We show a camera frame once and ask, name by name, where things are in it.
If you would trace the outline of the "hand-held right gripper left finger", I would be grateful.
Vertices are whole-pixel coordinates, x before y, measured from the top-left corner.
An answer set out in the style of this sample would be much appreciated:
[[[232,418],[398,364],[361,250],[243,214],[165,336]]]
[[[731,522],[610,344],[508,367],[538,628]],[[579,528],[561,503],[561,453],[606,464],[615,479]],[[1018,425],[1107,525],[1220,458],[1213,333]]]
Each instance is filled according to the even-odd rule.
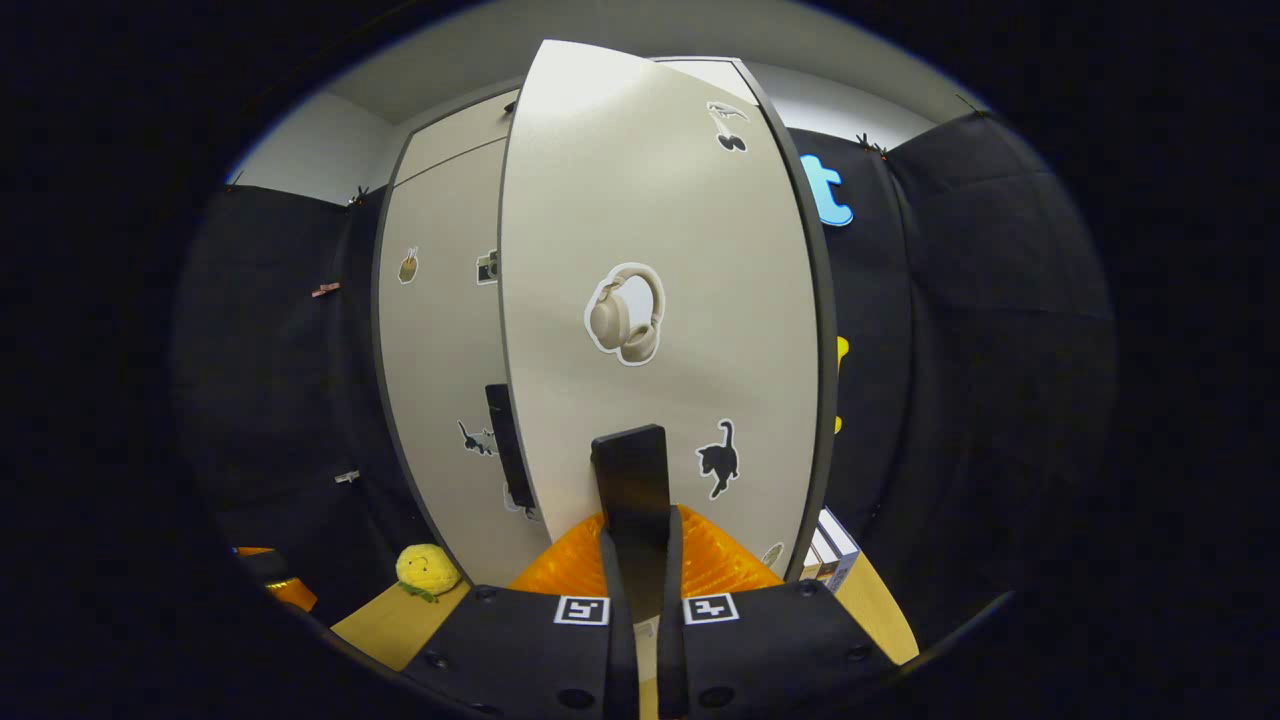
[[[452,719],[635,719],[631,612],[603,514],[508,587],[467,591],[404,679]]]

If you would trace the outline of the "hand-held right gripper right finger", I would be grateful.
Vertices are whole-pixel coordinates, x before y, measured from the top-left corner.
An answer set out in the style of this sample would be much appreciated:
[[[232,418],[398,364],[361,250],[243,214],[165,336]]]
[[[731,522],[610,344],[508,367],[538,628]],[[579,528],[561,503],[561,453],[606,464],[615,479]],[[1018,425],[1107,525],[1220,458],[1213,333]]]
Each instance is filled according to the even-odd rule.
[[[832,717],[900,666],[823,583],[782,583],[713,523],[669,510],[660,717]]]

